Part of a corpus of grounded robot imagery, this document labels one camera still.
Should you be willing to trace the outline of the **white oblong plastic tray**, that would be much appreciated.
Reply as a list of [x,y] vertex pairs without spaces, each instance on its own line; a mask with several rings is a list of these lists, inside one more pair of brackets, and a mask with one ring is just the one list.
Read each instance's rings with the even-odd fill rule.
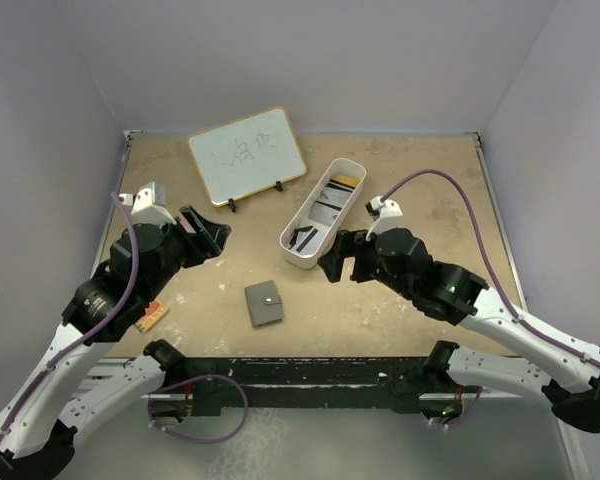
[[283,259],[312,269],[362,191],[367,171],[347,158],[334,159],[279,237]]

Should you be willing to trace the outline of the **grey card holder wallet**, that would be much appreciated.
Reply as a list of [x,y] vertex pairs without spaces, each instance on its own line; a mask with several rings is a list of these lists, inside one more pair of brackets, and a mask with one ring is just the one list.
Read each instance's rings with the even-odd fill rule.
[[253,328],[273,325],[284,319],[282,299],[273,280],[247,286],[244,293]]

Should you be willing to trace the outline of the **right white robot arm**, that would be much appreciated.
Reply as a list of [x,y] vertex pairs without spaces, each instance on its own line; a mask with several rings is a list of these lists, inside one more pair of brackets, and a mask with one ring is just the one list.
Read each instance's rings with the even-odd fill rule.
[[352,281],[377,281],[425,316],[479,333],[513,353],[495,356],[439,341],[425,362],[432,389],[447,391],[456,384],[525,396],[576,429],[600,432],[600,346],[507,305],[480,276],[435,260],[407,229],[379,235],[339,231],[318,260],[329,282],[340,281],[348,258],[354,261]]

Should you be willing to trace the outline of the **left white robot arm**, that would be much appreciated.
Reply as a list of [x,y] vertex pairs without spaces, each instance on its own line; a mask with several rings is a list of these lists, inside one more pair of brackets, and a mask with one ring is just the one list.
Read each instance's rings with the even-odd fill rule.
[[44,356],[0,412],[0,479],[55,478],[79,443],[137,397],[182,387],[187,358],[159,340],[98,387],[75,394],[168,282],[220,256],[230,233],[230,226],[189,206],[169,221],[127,223],[108,259],[76,289]]

